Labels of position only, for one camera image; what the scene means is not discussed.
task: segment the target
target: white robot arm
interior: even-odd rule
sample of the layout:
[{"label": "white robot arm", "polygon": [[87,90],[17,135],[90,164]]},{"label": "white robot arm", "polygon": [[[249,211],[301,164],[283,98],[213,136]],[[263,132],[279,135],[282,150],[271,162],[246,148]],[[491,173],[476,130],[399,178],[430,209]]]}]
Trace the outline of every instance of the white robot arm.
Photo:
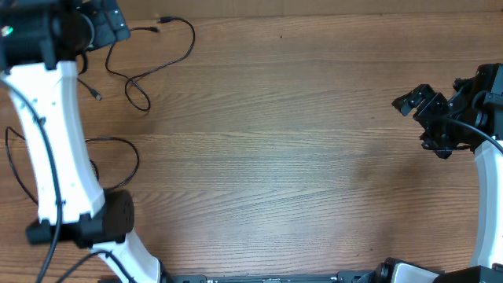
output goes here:
[{"label": "white robot arm", "polygon": [[[147,252],[132,229],[133,225],[130,223],[134,223],[134,209],[130,197],[120,196],[123,212],[127,215],[110,214],[115,213],[114,210],[120,204],[114,204],[115,208],[112,209],[106,205],[108,198],[97,183],[90,166],[79,117],[76,77],[77,67],[74,61],[60,61],[57,68],[51,71],[46,70],[43,63],[18,65],[10,70],[9,75],[3,76],[6,82],[31,102],[31,106],[45,121],[43,126],[54,149],[53,157],[64,203],[61,239],[80,241],[81,247],[87,244],[91,252],[111,252],[136,282],[157,283],[167,280],[162,277],[160,261]],[[55,226],[57,221],[56,195],[49,158],[41,132],[29,108],[12,91],[11,98],[23,126],[39,195],[38,225],[27,230],[28,238],[34,243],[42,243],[52,239],[53,235],[49,234],[44,239],[43,234],[47,233],[46,228]],[[92,219],[98,219],[101,226],[97,228]],[[117,223],[123,223],[125,227],[115,227],[119,225]],[[75,238],[79,233],[88,236]],[[118,240],[107,241],[106,237],[117,237]],[[127,276],[112,257],[107,254],[98,256],[121,281],[128,282]]]},{"label": "white robot arm", "polygon": [[470,266],[503,264],[503,155],[485,141],[475,150],[479,172],[479,228]]}]

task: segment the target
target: wooden table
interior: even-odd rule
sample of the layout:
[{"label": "wooden table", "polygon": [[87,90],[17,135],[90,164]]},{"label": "wooden table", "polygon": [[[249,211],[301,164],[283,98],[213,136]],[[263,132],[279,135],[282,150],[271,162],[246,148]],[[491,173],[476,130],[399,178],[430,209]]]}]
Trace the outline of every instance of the wooden table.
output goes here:
[{"label": "wooden table", "polygon": [[[501,13],[192,22],[192,55],[140,82],[149,113],[133,108],[124,79],[105,71],[108,50],[90,55],[82,77],[104,100],[79,87],[85,135],[127,138],[140,151],[127,185],[136,230],[171,273],[334,273],[373,269],[388,256],[443,270],[468,265],[478,207],[473,155],[440,160],[424,151],[420,125],[391,102],[420,83],[450,96],[456,76],[502,61]],[[118,44],[111,68],[135,75],[180,57],[189,29],[160,28]],[[5,95],[0,120],[19,129]],[[11,144],[35,191],[24,143]],[[134,166],[126,145],[89,152],[103,186]],[[34,281],[48,247],[28,245],[24,228],[36,207],[4,153],[0,166],[0,281]],[[46,280],[85,254],[58,245]],[[93,259],[68,281],[110,274]]]}]

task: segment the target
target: cable connector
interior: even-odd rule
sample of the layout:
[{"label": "cable connector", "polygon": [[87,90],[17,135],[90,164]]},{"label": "cable connector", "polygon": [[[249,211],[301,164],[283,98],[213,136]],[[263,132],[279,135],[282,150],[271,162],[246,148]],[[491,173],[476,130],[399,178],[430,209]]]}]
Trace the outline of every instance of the cable connector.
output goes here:
[{"label": "cable connector", "polygon": [[149,31],[153,31],[153,32],[159,32],[159,28],[156,28],[156,27],[148,27],[147,30]]},{"label": "cable connector", "polygon": [[169,22],[171,22],[171,21],[173,21],[173,20],[177,20],[177,19],[178,19],[178,17],[172,17],[172,16],[168,16],[168,17],[161,17],[161,18],[157,21],[157,23],[159,23],[159,24],[165,24],[165,23],[169,23]]},{"label": "cable connector", "polygon": [[103,97],[101,97],[100,93],[97,92],[95,89],[90,89],[89,92],[91,92],[91,95],[96,98],[97,101],[100,101],[101,99],[103,99]]}]

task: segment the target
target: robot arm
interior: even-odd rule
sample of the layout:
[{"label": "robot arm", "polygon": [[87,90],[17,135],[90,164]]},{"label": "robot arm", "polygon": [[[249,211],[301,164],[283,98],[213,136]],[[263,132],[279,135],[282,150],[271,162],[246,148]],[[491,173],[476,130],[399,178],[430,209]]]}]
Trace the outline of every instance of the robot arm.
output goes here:
[{"label": "robot arm", "polygon": [[503,155],[485,141],[475,150],[479,172],[479,228],[470,266],[503,263]]},{"label": "robot arm", "polygon": [[[76,76],[76,63],[61,61],[52,71],[46,70],[43,63],[19,65],[3,78],[31,101],[45,120],[64,202],[60,239],[75,241],[91,252],[111,252],[137,282],[161,282],[160,261],[148,253],[134,232],[134,207],[129,193],[105,196],[94,176],[79,118]],[[26,83],[28,78],[35,80]],[[48,156],[28,108],[16,95],[11,94],[11,98],[26,135],[39,195],[39,219],[27,228],[28,240],[32,244],[48,243],[57,220]],[[127,281],[111,257],[99,256],[121,281]]]},{"label": "robot arm", "polygon": [[[129,30],[115,0],[74,6],[76,2],[42,0],[32,6],[33,2],[18,1],[15,8],[0,9],[4,24],[0,68],[6,70],[2,78],[41,117],[53,149],[63,202],[59,241],[74,241],[97,253],[121,281],[166,282],[169,277],[161,262],[134,231],[131,195],[125,190],[104,192],[99,186],[79,118],[75,56],[83,48],[91,51],[127,39]],[[50,243],[58,214],[49,156],[30,108],[14,92],[10,96],[23,126],[39,195],[39,217],[26,234],[32,244]]]}]

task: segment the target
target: cable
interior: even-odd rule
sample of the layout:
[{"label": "cable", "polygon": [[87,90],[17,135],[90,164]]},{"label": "cable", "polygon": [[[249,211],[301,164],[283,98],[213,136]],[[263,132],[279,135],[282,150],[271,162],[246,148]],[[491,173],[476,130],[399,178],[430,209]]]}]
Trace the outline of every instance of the cable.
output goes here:
[{"label": "cable", "polygon": [[477,104],[477,101],[479,101],[479,99],[483,96],[483,95],[486,95],[486,94],[489,94],[490,91],[487,91],[487,90],[482,90],[480,92],[478,92],[472,99],[472,109],[475,109],[475,105]]},{"label": "cable", "polygon": [[49,267],[50,261],[54,255],[54,251],[56,250],[56,245],[61,234],[61,222],[63,220],[63,202],[61,201],[61,191],[60,191],[59,180],[57,177],[56,161],[54,160],[53,149],[50,146],[49,138],[47,137],[46,130],[44,129],[43,126],[43,124],[45,123],[45,119],[40,118],[39,114],[35,111],[35,108],[31,105],[30,101],[28,101],[27,98],[17,88],[12,86],[10,83],[7,83],[3,78],[0,78],[0,84],[10,89],[11,94],[15,94],[20,100],[22,100],[22,102],[28,107],[28,110],[33,115],[33,119],[35,123],[37,123],[37,126],[39,127],[40,134],[42,135],[42,140],[44,142],[44,146],[46,147],[47,156],[49,158],[50,171],[53,177],[54,194],[56,195],[56,207],[57,207],[56,229],[54,230],[53,240],[51,241],[46,259],[44,260],[42,268],[40,269],[39,275],[37,277],[36,282],[40,283],[42,282],[42,279],[46,275],[47,268]]},{"label": "cable", "polygon": [[[21,186],[21,189],[23,189],[23,191],[28,195],[28,197],[30,197],[30,199],[33,201],[33,203],[39,205],[38,201],[35,199],[35,197],[33,196],[33,194],[31,194],[31,192],[26,188],[26,186],[24,185],[24,183],[21,181],[19,175],[17,174],[17,169],[14,166],[14,163],[13,163],[13,160],[12,160],[12,156],[10,154],[10,148],[9,148],[9,131],[12,131],[18,138],[21,138],[23,141],[25,140],[25,138],[24,138],[24,136],[22,134],[19,134],[17,131],[15,131],[11,126],[9,126],[9,127],[6,128],[6,152],[7,152],[7,159],[9,160],[10,167],[13,170],[14,177],[16,178],[17,182]],[[140,167],[140,153],[138,152],[138,149],[136,148],[136,146],[131,141],[128,141],[128,140],[123,139],[123,138],[116,138],[116,137],[102,137],[102,138],[90,138],[90,139],[86,139],[86,143],[87,142],[111,142],[111,141],[123,142],[123,143],[128,144],[134,150],[134,154],[136,155],[136,165],[134,166],[134,169],[129,174],[129,176],[127,176],[127,178],[125,178],[119,184],[117,184],[115,186],[108,187],[108,188],[104,188],[104,190],[106,191],[106,193],[110,193],[114,189],[118,189],[118,188],[120,188],[122,186],[125,186],[127,183],[129,183],[131,181],[131,179],[133,179],[133,177],[136,175],[136,173],[138,172],[138,168]],[[100,180],[100,172],[97,169],[97,165],[92,160],[90,160],[90,162],[91,162],[91,165],[93,166],[94,173],[96,174],[96,179],[99,181]]]},{"label": "cable", "polygon": [[21,138],[23,141],[24,141],[24,137],[21,134],[19,134],[18,132],[16,132],[11,126],[8,126],[6,128],[6,152],[7,152],[7,160],[9,160],[10,168],[13,170],[14,177],[16,177],[16,180],[19,183],[19,185],[21,186],[21,189],[23,189],[23,191],[28,195],[28,197],[30,197],[30,199],[31,199],[31,201],[33,201],[33,203],[39,205],[38,201],[35,199],[33,194],[31,194],[31,192],[26,188],[24,183],[21,181],[19,175],[17,174],[17,170],[16,170],[16,167],[14,166],[13,159],[10,156],[9,131],[12,131],[17,137]]},{"label": "cable", "polygon": [[451,119],[451,118],[446,118],[444,116],[418,116],[414,118],[415,120],[424,120],[424,121],[442,121],[446,123],[452,123],[454,125],[457,125],[459,127],[464,127],[466,129],[472,130],[475,134],[479,135],[481,138],[484,140],[490,142],[494,146],[496,146],[497,150],[503,154],[503,146],[499,144],[495,139],[487,135],[486,133],[482,132],[481,130],[477,129],[476,127],[469,125],[467,123]]},{"label": "cable", "polygon": [[113,262],[117,265],[117,267],[120,269],[120,271],[124,274],[124,276],[127,278],[127,280],[129,282],[131,282],[131,283],[135,282],[135,280],[131,277],[131,275],[126,271],[126,268],[124,268],[123,264],[111,252],[109,252],[109,251],[97,251],[97,252],[93,252],[93,253],[90,253],[89,255],[84,256],[74,266],[70,267],[70,269],[67,270],[67,272],[65,272],[63,274],[63,276],[61,276],[56,281],[56,283],[63,282],[64,279],[68,278],[68,276],[70,276],[70,274],[72,274],[73,271],[77,270],[77,268],[79,268],[79,266],[83,265],[90,258],[93,258],[94,256],[100,255],[100,254],[106,254],[107,257],[110,257],[113,260]]},{"label": "cable", "polygon": [[118,141],[118,142],[123,142],[123,143],[128,144],[134,150],[134,154],[136,154],[136,165],[134,166],[134,169],[131,172],[131,174],[127,178],[125,178],[124,181],[120,182],[119,184],[117,184],[115,186],[104,188],[104,190],[107,193],[113,191],[114,189],[118,189],[122,186],[125,186],[136,175],[136,172],[138,171],[138,168],[140,167],[140,153],[138,152],[138,149],[136,148],[136,146],[134,146],[134,144],[131,141],[128,141],[123,138],[116,138],[116,137],[102,137],[102,138],[86,139],[86,143],[87,142],[110,142],[110,141]]},{"label": "cable", "polygon": [[79,75],[82,75],[83,73],[87,72],[87,69],[89,68],[89,58],[87,58],[87,53],[86,51],[81,52],[80,57],[82,57],[82,70],[80,70]]},{"label": "cable", "polygon": [[[132,77],[129,77],[127,75],[124,75],[124,74],[121,74],[119,72],[115,72],[115,71],[112,71],[110,69],[110,67],[108,66],[108,63],[110,61],[110,56],[112,55],[112,51],[113,51],[113,48],[116,46],[115,43],[112,44],[112,46],[110,46],[110,50],[108,51],[108,55],[107,55],[107,58],[106,58],[106,61],[105,61],[105,68],[107,69],[108,72],[114,74],[114,75],[119,75],[119,76],[122,76],[123,78],[127,79],[126,81],[126,84],[124,86],[124,94],[126,95],[127,97],[127,100],[129,100],[129,102],[138,110],[140,111],[143,111],[143,112],[147,112],[148,110],[150,110],[152,104],[150,102],[150,97],[148,96],[148,94],[143,90],[143,88],[141,88],[141,86],[138,84],[138,80],[139,79],[143,79],[145,78],[147,75],[150,75],[152,74],[153,72],[157,72],[163,68],[166,68],[167,66],[170,66],[170,65],[173,65],[175,63],[178,63],[179,61],[182,61],[184,59],[186,59],[191,53],[192,53],[192,50],[194,48],[194,44],[196,42],[196,31],[194,30],[194,26],[192,26],[192,24],[190,22],[188,22],[187,20],[181,18],[181,17],[162,17],[159,19],[158,23],[160,24],[164,24],[164,23],[169,23],[171,21],[181,21],[183,23],[186,23],[189,25],[190,29],[192,30],[192,34],[193,34],[193,40],[192,40],[192,43],[190,44],[190,47],[189,49],[187,50],[187,52],[185,53],[184,56],[178,58],[177,60],[174,60],[174,61],[171,61],[171,62],[168,62],[166,64],[163,64],[163,65],[160,65],[159,67],[157,68],[154,68],[153,70],[150,70],[148,72],[144,72],[140,75],[134,75]],[[149,28],[131,28],[130,31],[152,31],[152,32],[159,32],[159,28],[156,28],[156,27],[149,27]],[[130,97],[129,93],[127,92],[127,88],[129,86],[130,83],[133,83],[133,85],[141,92],[141,94],[143,94],[143,96],[145,97],[148,105],[147,105],[147,108],[141,108],[140,106],[138,106]]]},{"label": "cable", "polygon": [[96,98],[97,101],[100,101],[101,99],[103,99],[103,97],[100,95],[100,93],[97,92],[97,90],[95,90],[94,88],[90,87],[89,85],[87,85],[87,83],[83,82],[81,79],[77,78],[77,81],[79,81],[79,83],[81,83],[83,86],[85,86],[85,88],[87,88],[87,90],[90,92],[90,94]]}]

